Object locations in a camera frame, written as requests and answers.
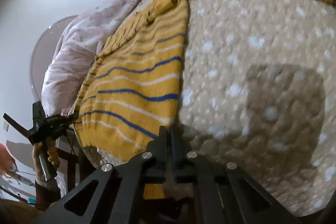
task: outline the metal screw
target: metal screw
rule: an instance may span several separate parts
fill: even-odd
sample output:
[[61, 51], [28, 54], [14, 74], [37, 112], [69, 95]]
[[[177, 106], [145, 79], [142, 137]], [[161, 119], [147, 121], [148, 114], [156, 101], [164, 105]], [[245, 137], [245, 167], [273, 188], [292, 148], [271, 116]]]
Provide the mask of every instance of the metal screw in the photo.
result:
[[111, 169], [113, 168], [113, 165], [112, 164], [104, 164], [101, 169], [104, 171], [104, 172], [108, 172], [110, 171]]
[[229, 168], [230, 170], [234, 170], [237, 168], [237, 164], [231, 161], [226, 164], [226, 167]]
[[197, 153], [194, 152], [194, 151], [190, 151], [187, 153], [187, 157], [190, 158], [190, 159], [194, 159], [197, 157]]
[[150, 159], [150, 158], [153, 156], [153, 154], [150, 153], [150, 152], [144, 152], [144, 153], [142, 153], [141, 156], [142, 156], [144, 159]]

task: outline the yellow striped sweater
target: yellow striped sweater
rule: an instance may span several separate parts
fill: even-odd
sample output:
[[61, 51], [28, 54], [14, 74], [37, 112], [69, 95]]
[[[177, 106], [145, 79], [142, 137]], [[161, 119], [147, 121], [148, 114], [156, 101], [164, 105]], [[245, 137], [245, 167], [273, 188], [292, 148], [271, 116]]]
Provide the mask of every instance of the yellow striped sweater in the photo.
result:
[[78, 94], [83, 146], [128, 161], [173, 124], [188, 14], [188, 0], [153, 0], [107, 39]]

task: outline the light switch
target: light switch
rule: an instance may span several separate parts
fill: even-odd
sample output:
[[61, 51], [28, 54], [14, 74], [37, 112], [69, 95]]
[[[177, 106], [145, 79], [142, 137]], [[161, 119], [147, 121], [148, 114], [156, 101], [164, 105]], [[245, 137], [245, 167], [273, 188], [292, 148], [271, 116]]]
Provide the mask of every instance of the light switch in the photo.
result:
[[4, 129], [4, 130], [6, 130], [6, 132], [8, 132], [8, 123], [7, 122], [3, 122], [3, 125], [2, 125], [2, 128]]

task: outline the hand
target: hand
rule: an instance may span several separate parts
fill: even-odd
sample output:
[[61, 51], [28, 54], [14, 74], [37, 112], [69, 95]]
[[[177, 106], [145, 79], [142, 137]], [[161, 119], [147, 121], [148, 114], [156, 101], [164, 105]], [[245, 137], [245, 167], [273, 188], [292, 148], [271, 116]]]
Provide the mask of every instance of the hand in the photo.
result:
[[[42, 148], [41, 142], [35, 143], [33, 146], [33, 152], [31, 155], [33, 157], [36, 178], [42, 182], [45, 182], [43, 170], [42, 170], [40, 159], [39, 159], [41, 148]], [[57, 148], [55, 146], [54, 140], [50, 142], [50, 148], [48, 149], [48, 155], [49, 155], [48, 161], [51, 162], [53, 166], [55, 167], [55, 170], [57, 170], [59, 167], [59, 158], [58, 158]]]

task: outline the person's arm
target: person's arm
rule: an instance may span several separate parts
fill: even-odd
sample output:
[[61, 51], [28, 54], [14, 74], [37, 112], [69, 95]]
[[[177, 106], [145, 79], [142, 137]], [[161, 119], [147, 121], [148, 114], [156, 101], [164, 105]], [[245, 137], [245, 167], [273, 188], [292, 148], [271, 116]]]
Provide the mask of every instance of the person's arm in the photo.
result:
[[[42, 167], [39, 160], [39, 153], [42, 147], [42, 143], [36, 143], [33, 147], [32, 157], [35, 166], [36, 172], [36, 205], [35, 208], [38, 210], [44, 211], [48, 209], [48, 207], [58, 201], [60, 196], [60, 190], [57, 186], [57, 182], [55, 179], [50, 179], [47, 182], [44, 180]], [[48, 149], [48, 161], [51, 162], [55, 169], [59, 167], [59, 158], [57, 154], [57, 148], [53, 146]]]

